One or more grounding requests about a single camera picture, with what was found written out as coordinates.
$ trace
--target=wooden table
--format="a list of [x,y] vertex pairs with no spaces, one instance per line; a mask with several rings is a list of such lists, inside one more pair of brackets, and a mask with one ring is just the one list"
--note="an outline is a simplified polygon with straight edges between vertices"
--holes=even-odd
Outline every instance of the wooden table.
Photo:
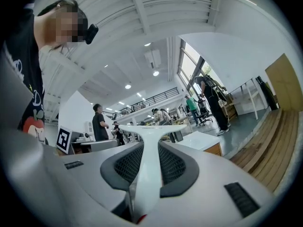
[[183,137],[183,140],[176,142],[176,144],[223,156],[220,146],[220,138],[198,131]]

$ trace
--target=window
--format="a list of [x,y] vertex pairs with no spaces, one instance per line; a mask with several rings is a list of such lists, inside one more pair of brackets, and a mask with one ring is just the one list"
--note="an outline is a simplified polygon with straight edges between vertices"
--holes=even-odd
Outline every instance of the window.
[[180,76],[183,79],[183,81],[185,82],[186,86],[189,84],[189,81],[186,79],[185,75],[183,74],[183,72],[180,71]]
[[198,93],[198,94],[201,94],[201,89],[200,89],[200,87],[198,86],[198,84],[197,84],[197,83],[194,83],[193,86],[194,86],[194,89],[197,91],[197,93]]
[[182,61],[182,70],[185,72],[187,77],[190,79],[193,75],[193,72],[196,68],[196,65],[189,59],[189,57],[184,54],[183,61]]
[[217,81],[222,87],[224,86],[221,80],[219,79],[219,77],[217,76],[217,74],[215,73],[215,71],[210,67],[210,65],[207,62],[204,62],[202,71],[205,74],[211,76],[211,78]]
[[210,67],[210,65],[208,65],[207,62],[204,62],[203,66],[202,66],[202,71],[209,75],[210,71],[212,70],[212,68]]
[[194,50],[193,47],[191,47],[189,44],[186,43],[185,45],[185,51],[194,59],[196,64],[199,61],[200,55],[197,51]]
[[192,95],[192,97],[193,97],[196,101],[198,101],[199,98],[198,98],[197,95],[195,94],[195,91],[193,90],[192,87],[190,87],[189,91],[190,91],[190,94]]

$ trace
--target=black t-shirt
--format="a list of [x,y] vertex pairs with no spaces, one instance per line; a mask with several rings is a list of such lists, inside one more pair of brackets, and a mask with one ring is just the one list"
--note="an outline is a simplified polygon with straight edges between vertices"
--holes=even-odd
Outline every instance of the black t-shirt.
[[[115,125],[114,130],[119,129],[119,125]],[[116,132],[117,135],[117,139],[123,139],[122,134],[120,133],[120,131]]]
[[211,86],[209,86],[209,83],[208,83],[209,80],[208,80],[208,78],[206,78],[206,77],[198,77],[197,81],[198,81],[198,85],[200,87],[201,87],[201,82],[202,81],[205,83],[204,95],[205,95],[205,97],[207,99],[214,98],[217,101],[219,100],[216,91]]
[[100,125],[100,122],[105,122],[103,114],[101,113],[95,113],[95,116],[93,117],[93,129],[94,129],[94,134],[95,134],[95,139],[96,141],[100,140],[108,140],[108,134],[106,132],[105,127],[102,127]]
[[39,49],[34,37],[34,14],[32,9],[24,9],[19,23],[6,40],[15,67],[23,75],[23,83],[33,93],[18,129],[45,141],[44,132],[44,86],[39,65]]

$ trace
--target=office chair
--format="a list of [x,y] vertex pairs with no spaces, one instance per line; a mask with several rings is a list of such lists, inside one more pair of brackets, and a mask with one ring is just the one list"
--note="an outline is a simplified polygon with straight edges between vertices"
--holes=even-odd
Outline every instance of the office chair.
[[209,111],[206,108],[206,102],[204,100],[199,100],[198,106],[200,108],[200,115],[197,117],[197,119],[202,118],[202,120],[203,120],[202,123],[200,123],[200,125],[203,124],[203,126],[204,126],[206,121],[214,122],[212,118],[207,119],[207,117],[209,117]]

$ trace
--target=ceiling light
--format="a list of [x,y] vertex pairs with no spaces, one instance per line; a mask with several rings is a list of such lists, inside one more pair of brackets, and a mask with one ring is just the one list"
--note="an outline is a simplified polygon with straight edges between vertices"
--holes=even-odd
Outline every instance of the ceiling light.
[[249,0],[246,0],[247,2],[250,2],[250,3],[252,3],[253,5],[256,5],[255,3],[253,3],[252,1],[249,1]]

